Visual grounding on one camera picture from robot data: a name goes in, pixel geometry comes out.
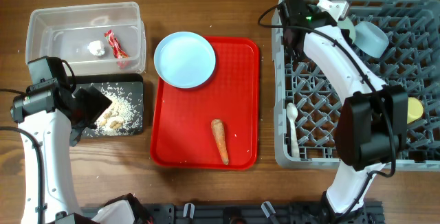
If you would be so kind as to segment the white tissue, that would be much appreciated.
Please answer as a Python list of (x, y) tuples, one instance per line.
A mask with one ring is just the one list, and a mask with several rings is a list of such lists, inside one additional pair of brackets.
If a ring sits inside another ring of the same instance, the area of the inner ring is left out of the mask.
[(102, 41), (92, 41), (88, 44), (87, 49), (90, 54), (96, 57), (103, 56), (105, 54), (105, 45)]

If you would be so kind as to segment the light blue bowl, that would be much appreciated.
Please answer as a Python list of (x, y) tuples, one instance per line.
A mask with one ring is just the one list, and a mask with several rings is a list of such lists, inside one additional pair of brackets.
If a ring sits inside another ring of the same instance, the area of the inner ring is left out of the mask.
[(387, 35), (375, 24), (362, 21), (355, 26), (354, 44), (373, 58), (380, 58), (389, 45)]

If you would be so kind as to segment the red snack wrapper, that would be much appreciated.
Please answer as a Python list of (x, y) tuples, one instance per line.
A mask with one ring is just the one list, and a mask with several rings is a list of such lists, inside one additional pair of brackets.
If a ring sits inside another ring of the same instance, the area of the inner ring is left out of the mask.
[(111, 47), (111, 51), (114, 57), (117, 59), (116, 64), (120, 69), (125, 69), (129, 61), (126, 60), (128, 58), (128, 54), (122, 49), (122, 46), (119, 40), (116, 38), (115, 34), (112, 30), (107, 31), (104, 34), (109, 46)]

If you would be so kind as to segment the white plastic spoon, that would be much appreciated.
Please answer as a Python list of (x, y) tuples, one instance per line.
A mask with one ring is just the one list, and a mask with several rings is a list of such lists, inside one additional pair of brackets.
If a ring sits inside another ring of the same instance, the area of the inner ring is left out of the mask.
[(290, 123), (290, 140), (291, 140), (291, 155), (294, 158), (300, 157), (300, 149), (298, 146), (298, 140), (296, 135), (296, 125), (295, 121), (298, 117), (298, 110), (294, 103), (290, 102), (286, 107), (287, 119)]

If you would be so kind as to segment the light blue plate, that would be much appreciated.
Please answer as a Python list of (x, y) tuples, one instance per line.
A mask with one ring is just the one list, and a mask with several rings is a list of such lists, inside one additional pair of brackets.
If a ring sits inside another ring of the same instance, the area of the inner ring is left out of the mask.
[(153, 60), (159, 77), (180, 89), (202, 85), (217, 64), (213, 46), (193, 32), (175, 32), (163, 38), (155, 49)]

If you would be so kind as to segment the orange carrot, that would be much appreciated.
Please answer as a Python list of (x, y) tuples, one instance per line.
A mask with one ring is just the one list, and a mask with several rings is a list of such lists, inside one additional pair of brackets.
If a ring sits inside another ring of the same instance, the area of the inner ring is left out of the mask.
[(221, 160), (224, 165), (228, 165), (229, 157), (226, 148), (226, 134), (223, 122), (220, 119), (214, 119), (211, 121), (211, 129)]

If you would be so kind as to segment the yellow plastic cup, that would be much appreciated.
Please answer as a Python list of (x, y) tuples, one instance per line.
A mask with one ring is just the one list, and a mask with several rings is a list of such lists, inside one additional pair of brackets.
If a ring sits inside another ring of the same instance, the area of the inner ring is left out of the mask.
[(409, 97), (408, 99), (408, 112), (407, 112), (407, 123), (410, 124), (415, 120), (422, 117), (424, 113), (424, 107), (420, 100)]

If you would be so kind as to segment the green bowl with food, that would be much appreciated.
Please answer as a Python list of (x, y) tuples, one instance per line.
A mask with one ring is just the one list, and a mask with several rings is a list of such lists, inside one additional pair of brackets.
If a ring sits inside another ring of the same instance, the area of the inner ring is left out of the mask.
[(338, 21), (338, 27), (342, 32), (348, 32), (348, 36), (351, 39), (350, 44), (353, 44), (356, 38), (355, 26), (349, 17), (346, 17), (344, 20)]

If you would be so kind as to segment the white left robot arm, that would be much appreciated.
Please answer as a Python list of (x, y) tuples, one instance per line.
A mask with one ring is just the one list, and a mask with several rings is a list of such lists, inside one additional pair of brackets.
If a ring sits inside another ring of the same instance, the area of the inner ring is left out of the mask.
[(69, 157), (85, 128), (111, 105), (95, 87), (77, 88), (65, 60), (28, 63), (32, 85), (13, 100), (11, 116), (23, 140), (25, 207), (22, 223), (51, 223), (59, 212), (79, 213)]

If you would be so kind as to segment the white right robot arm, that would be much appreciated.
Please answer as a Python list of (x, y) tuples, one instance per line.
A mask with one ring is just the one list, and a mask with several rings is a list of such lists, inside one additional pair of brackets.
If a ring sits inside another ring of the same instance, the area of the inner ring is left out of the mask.
[(313, 8), (305, 0), (282, 0), (276, 9), (288, 52), (312, 60), (341, 103), (334, 133), (340, 165), (321, 198), (320, 219), (341, 223), (360, 215), (364, 196), (376, 176), (392, 177), (404, 149), (408, 94), (377, 77), (353, 51), (352, 29), (329, 3)]

